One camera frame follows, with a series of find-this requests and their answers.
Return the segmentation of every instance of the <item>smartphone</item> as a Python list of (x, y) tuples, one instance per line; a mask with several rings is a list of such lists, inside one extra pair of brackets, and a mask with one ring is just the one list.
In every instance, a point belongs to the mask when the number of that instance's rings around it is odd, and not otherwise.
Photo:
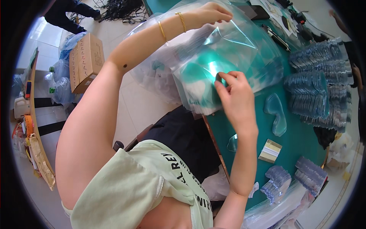
[(269, 19), (269, 14), (260, 5), (240, 5), (238, 8), (251, 20)]

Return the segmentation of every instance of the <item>chair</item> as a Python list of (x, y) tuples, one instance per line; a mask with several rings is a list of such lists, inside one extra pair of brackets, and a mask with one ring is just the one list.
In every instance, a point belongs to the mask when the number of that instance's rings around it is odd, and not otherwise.
[(141, 133), (139, 133), (135, 137), (135, 139), (132, 140), (132, 142), (130, 142), (130, 144), (128, 144), (126, 146), (126, 148), (124, 147), (122, 142), (116, 141), (113, 145), (114, 151), (117, 152), (120, 148), (124, 149), (126, 152), (130, 151), (131, 149), (133, 149), (137, 145), (137, 143), (139, 143), (143, 139), (143, 137), (147, 134), (147, 132), (151, 129), (152, 126), (153, 126), (153, 124), (146, 127), (145, 130), (143, 130)]

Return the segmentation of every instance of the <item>woman's left arm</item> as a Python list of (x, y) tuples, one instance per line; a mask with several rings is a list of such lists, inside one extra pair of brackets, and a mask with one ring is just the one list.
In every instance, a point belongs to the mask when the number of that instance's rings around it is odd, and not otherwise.
[[(232, 18), (216, 3), (207, 3), (182, 16), (187, 30)], [(161, 21), (161, 26), (168, 41), (184, 32), (179, 15)], [(66, 208), (73, 209), (91, 179), (115, 154), (112, 141), (123, 75), (160, 48), (166, 39), (159, 25), (154, 24), (123, 40), (68, 117), (56, 152), (57, 187)]]

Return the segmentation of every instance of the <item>light green t-shirt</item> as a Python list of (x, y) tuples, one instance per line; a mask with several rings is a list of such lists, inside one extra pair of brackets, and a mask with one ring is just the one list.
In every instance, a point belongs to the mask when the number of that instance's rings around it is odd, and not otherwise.
[(73, 229), (135, 229), (162, 198), (190, 205), (193, 229), (213, 227), (206, 191), (164, 144), (145, 140), (130, 152), (119, 149), (85, 188), (70, 215)]

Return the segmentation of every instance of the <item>white plastic jug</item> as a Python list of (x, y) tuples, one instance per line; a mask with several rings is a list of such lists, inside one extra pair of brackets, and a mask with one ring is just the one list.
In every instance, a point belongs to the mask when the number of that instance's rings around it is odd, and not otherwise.
[(16, 98), (14, 101), (14, 117), (20, 118), (22, 115), (30, 114), (30, 101), (24, 97)]

